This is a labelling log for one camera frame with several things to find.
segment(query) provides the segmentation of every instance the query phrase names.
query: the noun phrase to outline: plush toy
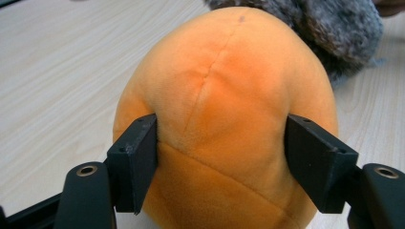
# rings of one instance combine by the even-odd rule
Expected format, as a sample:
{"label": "plush toy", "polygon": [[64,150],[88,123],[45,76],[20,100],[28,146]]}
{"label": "plush toy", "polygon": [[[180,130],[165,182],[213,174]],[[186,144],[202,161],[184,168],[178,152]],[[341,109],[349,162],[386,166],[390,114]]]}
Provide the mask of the plush toy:
{"label": "plush toy", "polygon": [[288,170],[288,114],[337,134],[328,76],[283,21],[225,8],[164,37],[117,106],[114,139],[158,118],[159,166],[143,210],[162,228],[305,228],[316,208]]}
{"label": "plush toy", "polygon": [[246,6],[267,11],[278,17],[289,25],[321,60],[333,87],[365,66],[376,63],[372,57],[382,35],[382,23],[372,0],[205,2],[213,10]]}

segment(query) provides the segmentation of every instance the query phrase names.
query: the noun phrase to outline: orange fabric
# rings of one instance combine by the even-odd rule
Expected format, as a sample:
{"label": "orange fabric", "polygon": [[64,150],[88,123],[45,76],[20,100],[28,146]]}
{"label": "orange fabric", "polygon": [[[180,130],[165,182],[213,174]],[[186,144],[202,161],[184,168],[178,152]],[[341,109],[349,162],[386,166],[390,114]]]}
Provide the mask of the orange fabric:
{"label": "orange fabric", "polygon": [[337,134],[333,94],[311,50],[260,10],[185,23],[139,64],[114,139],[156,113],[159,167],[144,210],[163,228],[305,228],[315,207],[288,171],[288,113]]}

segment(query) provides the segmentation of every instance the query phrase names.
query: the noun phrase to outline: gray plush toy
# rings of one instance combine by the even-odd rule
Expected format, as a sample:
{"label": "gray plush toy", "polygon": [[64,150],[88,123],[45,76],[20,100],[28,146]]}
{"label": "gray plush toy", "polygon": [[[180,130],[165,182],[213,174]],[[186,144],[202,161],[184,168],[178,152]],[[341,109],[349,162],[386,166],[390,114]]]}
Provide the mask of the gray plush toy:
{"label": "gray plush toy", "polygon": [[210,9],[252,7],[278,17],[312,49],[333,87],[373,63],[382,23],[372,0],[204,0]]}

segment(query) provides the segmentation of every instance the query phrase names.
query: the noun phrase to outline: stitching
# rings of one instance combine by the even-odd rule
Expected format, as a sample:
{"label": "stitching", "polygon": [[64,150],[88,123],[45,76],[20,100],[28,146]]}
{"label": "stitching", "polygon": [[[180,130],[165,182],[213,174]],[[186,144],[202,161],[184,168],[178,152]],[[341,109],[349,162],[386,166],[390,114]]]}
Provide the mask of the stitching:
{"label": "stitching", "polygon": [[209,65],[208,71],[207,71],[206,75],[204,75],[204,76],[202,77],[202,84],[201,84],[201,86],[200,86],[199,94],[197,95],[196,101],[194,102],[193,108],[191,109],[191,114],[190,114],[190,116],[187,118],[187,121],[185,122],[186,124],[185,124],[184,129],[183,129],[183,132],[184,132],[184,133],[185,133],[185,131],[186,131],[187,128],[188,128],[188,124],[190,123],[190,119],[191,119],[191,117],[192,117],[193,114],[194,114],[194,111],[195,111],[195,108],[196,108],[196,106],[197,106],[198,101],[200,100],[201,93],[202,93],[202,91],[203,91],[203,86],[204,86],[204,84],[205,84],[206,78],[208,78],[208,76],[211,74],[212,67],[213,67],[214,64],[217,62],[218,57],[221,55],[221,53],[223,53],[224,50],[226,49],[226,47],[228,46],[229,41],[230,41],[230,39],[235,35],[236,30],[237,30],[238,28],[240,28],[241,25],[242,25],[242,23],[245,21],[244,14],[245,14],[247,11],[249,11],[249,9],[244,10],[244,12],[242,13],[242,15],[240,16],[240,19],[239,19],[239,21],[238,21],[238,24],[234,27],[232,33],[228,36],[226,42],[224,43],[224,46],[218,51],[217,56],[215,56],[214,60],[213,60],[212,63]]}
{"label": "stitching", "polygon": [[240,181],[239,181],[238,179],[236,179],[235,177],[231,177],[231,176],[229,176],[229,175],[227,175],[227,174],[225,174],[225,173],[219,171],[219,170],[216,169],[215,167],[213,167],[213,166],[211,166],[211,165],[209,165],[209,164],[207,164],[207,163],[205,163],[205,162],[203,162],[203,161],[200,161],[198,158],[196,158],[196,157],[194,157],[194,156],[190,156],[190,155],[188,155],[188,154],[186,154],[186,153],[180,151],[179,149],[176,149],[175,147],[172,147],[171,145],[169,145],[169,144],[167,144],[167,143],[165,143],[165,142],[160,141],[160,144],[163,144],[163,145],[165,145],[165,146],[167,146],[167,147],[169,147],[169,148],[171,148],[171,149],[173,149],[173,150],[179,152],[179,154],[184,155],[184,156],[186,156],[186,157],[188,157],[188,158],[190,158],[190,159],[192,159],[192,160],[198,162],[198,163],[201,164],[202,166],[208,167],[208,168],[212,169],[213,171],[217,172],[218,174],[220,174],[220,175],[222,175],[222,176],[224,176],[224,177],[230,178],[231,180],[235,181],[236,183],[242,185],[242,186],[245,187],[247,190],[252,191],[254,194],[256,194],[256,195],[259,196],[260,198],[264,199],[264,200],[265,200],[266,202],[268,202],[269,204],[271,204],[271,205],[275,206],[276,208],[278,208],[288,219],[290,219],[290,220],[296,225],[296,228],[300,228],[300,225],[299,225],[299,223],[295,220],[295,218],[293,218],[293,217],[292,217],[288,212],[286,212],[283,208],[281,208],[281,207],[278,206],[275,202],[273,202],[273,201],[271,201],[270,199],[266,198],[266,197],[263,196],[262,194],[258,193],[256,190],[254,190],[254,189],[252,189],[251,187],[247,186],[246,184],[240,182]]}

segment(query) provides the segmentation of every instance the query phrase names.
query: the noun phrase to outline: wooden table surface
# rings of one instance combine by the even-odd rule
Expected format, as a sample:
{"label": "wooden table surface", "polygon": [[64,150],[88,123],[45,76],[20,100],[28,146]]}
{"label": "wooden table surface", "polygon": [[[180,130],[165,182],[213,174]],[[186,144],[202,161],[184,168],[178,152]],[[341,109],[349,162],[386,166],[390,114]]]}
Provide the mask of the wooden table surface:
{"label": "wooden table surface", "polygon": [[[163,36],[208,8],[203,0],[25,0],[0,10],[0,204],[9,216],[60,193],[67,172],[102,161],[118,98]],[[384,20],[377,57],[335,91],[340,138],[405,171],[405,14]],[[347,228],[318,214],[309,228]],[[118,228],[158,228],[117,214]]]}

